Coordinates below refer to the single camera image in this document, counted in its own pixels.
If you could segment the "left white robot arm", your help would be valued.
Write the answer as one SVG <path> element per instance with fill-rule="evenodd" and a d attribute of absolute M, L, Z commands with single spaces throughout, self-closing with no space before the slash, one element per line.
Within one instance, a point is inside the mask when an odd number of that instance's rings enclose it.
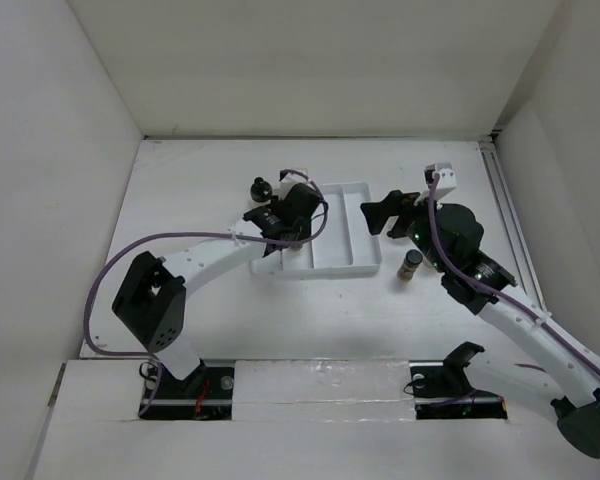
<path fill-rule="evenodd" d="M 202 387 L 204 361 L 183 333 L 189 297 L 219 276 L 311 240 L 312 218 L 327 210 L 323 196 L 296 183 L 281 199 L 253 208 L 225 232 L 209 232 L 192 247 L 165 257 L 137 255 L 114 298 L 112 311 L 169 372 L 181 396 Z"/>

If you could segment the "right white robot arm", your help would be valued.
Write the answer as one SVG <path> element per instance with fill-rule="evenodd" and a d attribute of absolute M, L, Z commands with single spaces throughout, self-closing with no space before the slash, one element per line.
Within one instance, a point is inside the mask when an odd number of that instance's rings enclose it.
<path fill-rule="evenodd" d="M 600 356 L 537 306 L 514 276 L 481 250 L 484 228 L 474 213 L 399 190 L 360 209 L 372 235 L 393 219 L 388 237 L 410 239 L 440 273 L 453 300 L 534 362 L 497 367 L 484 347 L 466 341 L 444 360 L 445 387 L 456 394 L 477 389 L 509 397 L 555 424 L 576 450 L 600 459 Z"/>

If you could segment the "black pump white powder bottle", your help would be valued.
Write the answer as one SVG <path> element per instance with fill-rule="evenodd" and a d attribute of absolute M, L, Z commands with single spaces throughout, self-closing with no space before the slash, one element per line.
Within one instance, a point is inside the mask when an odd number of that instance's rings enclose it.
<path fill-rule="evenodd" d="M 250 206 L 252 209 L 276 204 L 279 196 L 270 182 L 262 177 L 256 177 L 249 189 Z"/>

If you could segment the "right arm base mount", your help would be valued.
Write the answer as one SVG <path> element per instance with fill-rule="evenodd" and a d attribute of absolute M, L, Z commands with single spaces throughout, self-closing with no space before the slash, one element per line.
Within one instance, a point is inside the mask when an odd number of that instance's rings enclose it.
<path fill-rule="evenodd" d="M 474 388 L 465 368 L 484 348 L 464 342 L 442 360 L 409 362 L 410 379 L 403 393 L 415 401 L 417 420 L 507 420 L 504 399 Z"/>

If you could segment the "brown spice bottle yellow label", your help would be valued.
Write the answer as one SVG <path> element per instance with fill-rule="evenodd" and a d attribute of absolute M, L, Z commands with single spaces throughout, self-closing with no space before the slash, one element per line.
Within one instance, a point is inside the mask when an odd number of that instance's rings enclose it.
<path fill-rule="evenodd" d="M 411 281 L 415 272 L 423 262 L 423 255 L 419 250 L 408 250 L 403 258 L 400 268 L 397 271 L 397 277 L 405 282 Z"/>

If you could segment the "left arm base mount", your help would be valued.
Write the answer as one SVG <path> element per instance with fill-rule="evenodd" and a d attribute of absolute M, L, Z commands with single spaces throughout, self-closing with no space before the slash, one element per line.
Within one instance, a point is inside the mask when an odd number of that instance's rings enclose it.
<path fill-rule="evenodd" d="M 233 361 L 207 362 L 192 380 L 175 379 L 155 362 L 139 366 L 143 390 L 138 417 L 147 421 L 228 421 L 235 385 Z"/>

